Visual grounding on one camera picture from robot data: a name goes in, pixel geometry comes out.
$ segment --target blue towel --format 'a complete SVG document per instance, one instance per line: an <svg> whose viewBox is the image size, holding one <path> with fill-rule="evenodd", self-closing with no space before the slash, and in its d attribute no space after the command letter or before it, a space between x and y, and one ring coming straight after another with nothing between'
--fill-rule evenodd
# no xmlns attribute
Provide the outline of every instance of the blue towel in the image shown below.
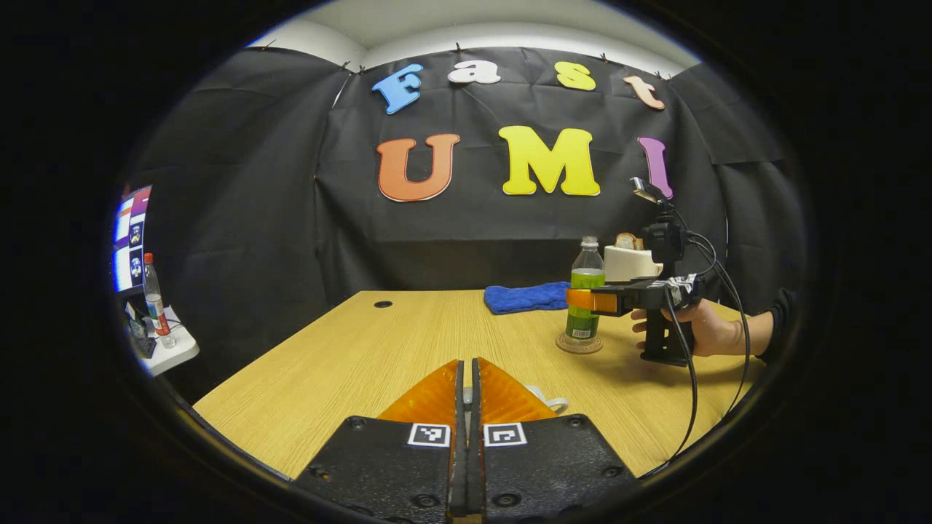
<svg viewBox="0 0 932 524"><path fill-rule="evenodd" d="M516 288L492 285L486 288L485 300L488 308L497 315L531 310L565 310L568 289L568 282Z"/></svg>

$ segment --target computer screen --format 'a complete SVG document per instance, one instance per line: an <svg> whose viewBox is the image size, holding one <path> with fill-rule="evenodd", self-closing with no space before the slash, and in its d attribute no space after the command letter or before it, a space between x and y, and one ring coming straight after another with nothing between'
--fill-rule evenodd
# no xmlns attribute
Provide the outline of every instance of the computer screen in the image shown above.
<svg viewBox="0 0 932 524"><path fill-rule="evenodd" d="M151 186L133 191L116 211L113 274L118 293L143 287L143 225L151 192Z"/></svg>

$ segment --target table surface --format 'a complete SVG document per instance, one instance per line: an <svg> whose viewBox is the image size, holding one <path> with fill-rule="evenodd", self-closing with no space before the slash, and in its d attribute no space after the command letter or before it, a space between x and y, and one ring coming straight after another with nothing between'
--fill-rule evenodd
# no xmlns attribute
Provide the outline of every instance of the table surface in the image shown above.
<svg viewBox="0 0 932 524"><path fill-rule="evenodd" d="M363 291L244 367L194 409L256 459L291 477L350 415L376 417L450 360L486 358L547 398L566 397L565 415L584 413L636 476L669 458L689 422L685 367L640 359L633 321L603 317L596 353L556 347L566 310L493 315L483 292ZM375 308L380 300L393 305ZM720 315L739 315L715 304ZM732 402L744 356L696 358L699 406L690 437L714 426ZM763 363L751 359L745 389Z"/></svg>

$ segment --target plastic bottle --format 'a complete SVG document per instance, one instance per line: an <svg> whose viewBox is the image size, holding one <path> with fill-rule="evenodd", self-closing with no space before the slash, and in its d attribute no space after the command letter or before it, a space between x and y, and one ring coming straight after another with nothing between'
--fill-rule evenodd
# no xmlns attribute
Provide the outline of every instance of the plastic bottle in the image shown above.
<svg viewBox="0 0 932 524"><path fill-rule="evenodd" d="M162 309L162 293L158 289L158 276L156 276L156 267L152 265L152 254L144 254L143 262L145 263L143 292L145 293L145 305L149 308L149 315L152 316L152 326L155 327L156 335L162 346L173 348L175 339L165 319L165 311Z"/></svg>
<svg viewBox="0 0 932 524"><path fill-rule="evenodd" d="M573 262L569 286L573 289L592 289L605 285L605 262L598 254L598 239L582 237L582 252ZM598 315L590 310L569 306L567 337L580 346L589 344L596 337Z"/></svg>

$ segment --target blue letter f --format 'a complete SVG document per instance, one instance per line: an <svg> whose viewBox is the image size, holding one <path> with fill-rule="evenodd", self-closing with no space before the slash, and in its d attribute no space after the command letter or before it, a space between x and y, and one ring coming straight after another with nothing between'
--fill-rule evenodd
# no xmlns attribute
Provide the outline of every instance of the blue letter f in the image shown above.
<svg viewBox="0 0 932 524"><path fill-rule="evenodd" d="M372 86L373 91L381 92L385 100L388 101L389 107L385 110L386 113L391 115L418 99L420 93L409 91L408 88L416 89L420 87L420 77L413 75L413 73L423 69L423 65L412 63L401 71L382 78L375 86Z"/></svg>

